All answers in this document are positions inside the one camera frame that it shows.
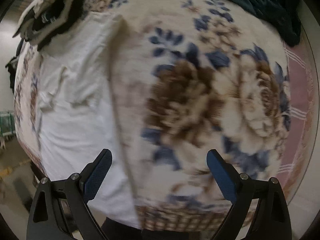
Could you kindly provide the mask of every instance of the stack of folded clothes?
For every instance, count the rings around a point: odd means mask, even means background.
[[[20,34],[40,50],[57,34],[64,33],[81,17],[84,0],[35,0],[18,22]]]

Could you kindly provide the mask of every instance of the green crate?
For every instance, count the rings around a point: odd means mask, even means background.
[[[0,136],[7,136],[16,133],[14,126],[13,111],[0,112]]]

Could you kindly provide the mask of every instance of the blue gripper pad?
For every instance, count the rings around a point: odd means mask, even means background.
[[[227,164],[216,150],[210,150],[207,154],[207,165],[216,180],[224,198],[235,203],[237,200],[236,185],[225,170]]]
[[[112,164],[112,154],[109,150],[104,149],[96,160],[92,163],[95,167],[84,183],[83,187],[83,200],[87,203],[89,200],[93,200],[108,173]]]

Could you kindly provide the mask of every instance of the metal screw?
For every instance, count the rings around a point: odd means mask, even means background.
[[[41,179],[41,183],[42,183],[42,184],[46,184],[47,181],[48,181],[48,178],[47,178],[47,177]]]
[[[279,181],[277,180],[277,178],[272,177],[271,178],[271,182],[274,183],[274,184],[277,184]]]
[[[74,173],[74,174],[72,174],[70,177],[71,177],[71,179],[73,179],[73,180],[78,179],[78,178],[79,178],[79,173]]]
[[[241,173],[241,174],[240,174],[240,178],[241,178],[241,179],[244,179],[244,180],[247,180],[247,179],[249,179],[249,176],[248,176],[248,174]]]

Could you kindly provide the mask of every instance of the black pants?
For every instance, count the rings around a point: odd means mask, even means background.
[[[189,240],[190,234],[192,239],[199,239],[197,233],[174,232],[174,231],[150,231],[132,228],[109,218],[103,223],[102,231],[109,240]]]

